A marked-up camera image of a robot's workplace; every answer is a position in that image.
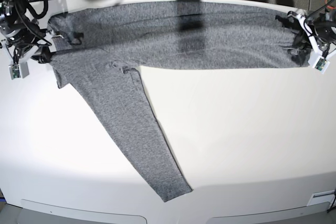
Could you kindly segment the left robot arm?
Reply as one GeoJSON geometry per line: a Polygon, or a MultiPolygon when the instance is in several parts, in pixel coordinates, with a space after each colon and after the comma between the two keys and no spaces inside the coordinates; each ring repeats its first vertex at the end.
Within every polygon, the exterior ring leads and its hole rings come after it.
{"type": "Polygon", "coordinates": [[[282,26],[295,32],[292,48],[292,60],[302,66],[308,64],[320,71],[327,68],[329,60],[335,55],[330,51],[335,44],[335,0],[325,0],[325,4],[310,14],[288,12],[287,17],[276,16],[282,26]]]}

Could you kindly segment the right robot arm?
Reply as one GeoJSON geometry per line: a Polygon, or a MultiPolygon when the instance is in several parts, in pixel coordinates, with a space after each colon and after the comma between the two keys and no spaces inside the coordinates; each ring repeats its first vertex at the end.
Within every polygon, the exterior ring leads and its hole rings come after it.
{"type": "Polygon", "coordinates": [[[1,0],[1,48],[14,47],[9,57],[18,65],[26,56],[39,63],[49,63],[50,33],[38,21],[48,12],[48,0],[1,0]]]}

